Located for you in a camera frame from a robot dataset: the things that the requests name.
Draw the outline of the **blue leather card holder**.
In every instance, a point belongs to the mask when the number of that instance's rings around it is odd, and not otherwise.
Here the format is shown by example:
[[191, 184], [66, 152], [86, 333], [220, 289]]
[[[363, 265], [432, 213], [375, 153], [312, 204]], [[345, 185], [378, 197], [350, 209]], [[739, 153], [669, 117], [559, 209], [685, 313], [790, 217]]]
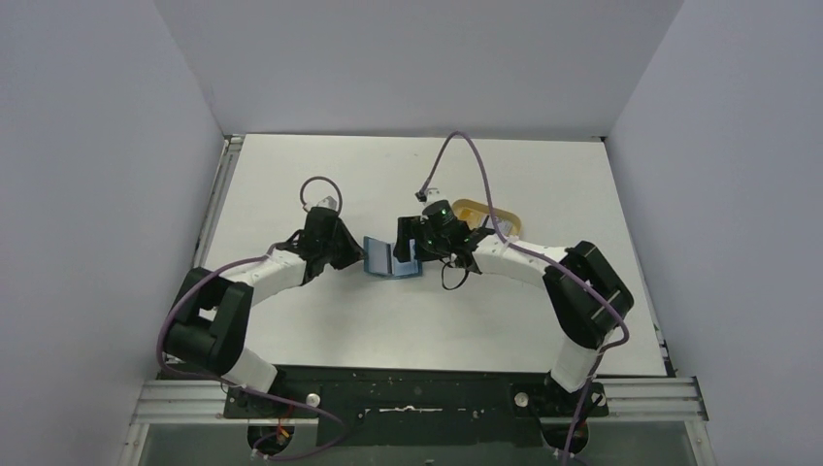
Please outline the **blue leather card holder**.
[[367, 275], [383, 279], [400, 280], [419, 277], [423, 274], [422, 262], [414, 255], [408, 262], [401, 262], [393, 255], [395, 243], [386, 243], [378, 239], [365, 236], [364, 272]]

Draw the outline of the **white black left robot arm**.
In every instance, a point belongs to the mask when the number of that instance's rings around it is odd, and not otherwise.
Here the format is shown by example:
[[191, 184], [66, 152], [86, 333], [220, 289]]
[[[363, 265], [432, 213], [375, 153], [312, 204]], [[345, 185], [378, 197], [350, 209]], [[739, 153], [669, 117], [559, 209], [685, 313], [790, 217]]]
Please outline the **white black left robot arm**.
[[279, 371], [246, 345], [251, 309], [308, 284], [326, 267], [343, 270], [364, 258], [340, 214], [314, 207], [303, 228], [262, 255], [213, 271], [191, 269], [161, 327], [156, 354], [192, 365], [199, 377], [267, 392]]

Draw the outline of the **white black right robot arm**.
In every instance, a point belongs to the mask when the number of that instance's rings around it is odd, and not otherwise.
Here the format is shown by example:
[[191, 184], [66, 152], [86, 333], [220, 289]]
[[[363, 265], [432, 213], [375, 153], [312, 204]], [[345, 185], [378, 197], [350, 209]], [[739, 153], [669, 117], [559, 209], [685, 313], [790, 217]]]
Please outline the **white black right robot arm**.
[[468, 273], [543, 288], [564, 333], [548, 374], [567, 392], [584, 387], [610, 335], [627, 329], [625, 316], [635, 304], [594, 244], [544, 247], [505, 236], [492, 226], [472, 228], [445, 200], [426, 205], [417, 216], [399, 217], [393, 255], [400, 262], [442, 261]]

